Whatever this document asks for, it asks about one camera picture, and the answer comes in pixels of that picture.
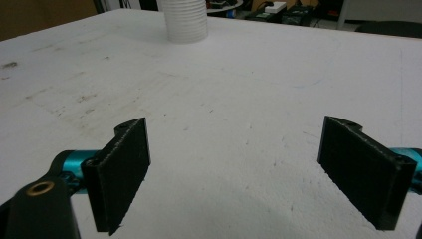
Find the electronic equipment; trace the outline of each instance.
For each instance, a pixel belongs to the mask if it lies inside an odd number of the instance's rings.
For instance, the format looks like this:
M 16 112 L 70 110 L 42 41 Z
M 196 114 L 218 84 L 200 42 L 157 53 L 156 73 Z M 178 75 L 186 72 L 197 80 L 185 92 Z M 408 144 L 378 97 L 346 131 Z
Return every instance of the electronic equipment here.
M 313 7 L 293 6 L 283 14 L 282 23 L 308 27 L 312 19 Z
M 337 21 L 340 16 L 343 0 L 319 0 L 315 9 L 315 16 L 327 20 Z
M 249 14 L 245 17 L 245 20 L 257 21 L 257 22 L 268 22 L 268 23 L 282 23 L 283 13 L 286 12 L 286 5 L 283 5 L 282 9 L 277 9 L 277 13 L 266 12 L 267 7 L 262 7 L 257 11 Z
M 286 2 L 273 2 L 273 6 L 265 7 L 266 13 L 279 13 L 287 6 Z

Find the dust speck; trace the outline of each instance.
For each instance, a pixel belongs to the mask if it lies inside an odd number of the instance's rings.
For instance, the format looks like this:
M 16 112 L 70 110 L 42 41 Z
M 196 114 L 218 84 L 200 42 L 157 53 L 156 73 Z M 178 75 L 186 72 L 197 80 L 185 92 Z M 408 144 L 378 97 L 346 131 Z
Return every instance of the dust speck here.
M 94 97 L 96 97 L 97 96 L 97 94 L 92 94 L 92 95 L 88 95 L 88 96 L 81 96 L 81 97 L 79 97 L 78 99 L 77 99 L 77 102 L 78 103 L 82 103 L 82 102 L 85 102 L 85 101 L 87 101 L 87 100 L 89 100 L 89 99 L 91 99 L 91 98 L 94 98 Z
M 34 50 L 32 50 L 32 52 L 37 52 L 37 51 L 40 51 L 40 50 L 43 50 L 43 49 L 47 49 L 47 48 L 51 48 L 51 47 L 53 47 L 53 44 L 49 44 L 49 45 L 47 45 L 45 47 L 40 47 L 40 48 L 34 49 Z
M 18 66 L 17 62 L 10 62 L 1 66 L 1 69 L 15 68 Z
M 77 77 L 80 77 L 80 76 L 82 76 L 84 73 L 85 73 L 85 72 L 78 72 L 78 73 L 75 73 L 75 74 L 73 74 L 73 75 L 69 78 L 69 80 L 74 79 L 74 78 L 77 78 Z
M 314 138 L 319 138 L 318 136 L 315 136 L 315 135 L 313 135 L 313 134 L 311 134 L 309 132 L 306 132 L 306 131 L 302 131 L 302 133 L 304 133 L 304 134 L 306 134 L 308 136 L 314 137 Z

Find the white table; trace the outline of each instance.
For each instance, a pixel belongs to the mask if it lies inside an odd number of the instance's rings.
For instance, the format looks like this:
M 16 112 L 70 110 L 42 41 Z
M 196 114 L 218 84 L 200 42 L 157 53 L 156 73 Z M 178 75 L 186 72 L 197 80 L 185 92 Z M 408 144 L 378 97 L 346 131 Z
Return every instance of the white table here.
M 113 238 L 414 238 L 422 197 L 376 231 L 317 154 L 325 115 L 421 146 L 422 41 L 208 20 L 190 45 L 138 10 L 1 42 L 0 203 L 60 151 L 146 117 L 152 165 Z M 88 198 L 72 201 L 83 238 L 107 238 Z

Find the stacked white cups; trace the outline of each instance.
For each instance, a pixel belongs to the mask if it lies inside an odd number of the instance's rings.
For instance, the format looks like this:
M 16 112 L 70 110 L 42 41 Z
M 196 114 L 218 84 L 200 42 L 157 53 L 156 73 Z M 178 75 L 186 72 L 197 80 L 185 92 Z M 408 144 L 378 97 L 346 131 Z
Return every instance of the stacked white cups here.
M 194 43 L 207 37 L 205 0 L 161 0 L 161 7 L 171 42 Z

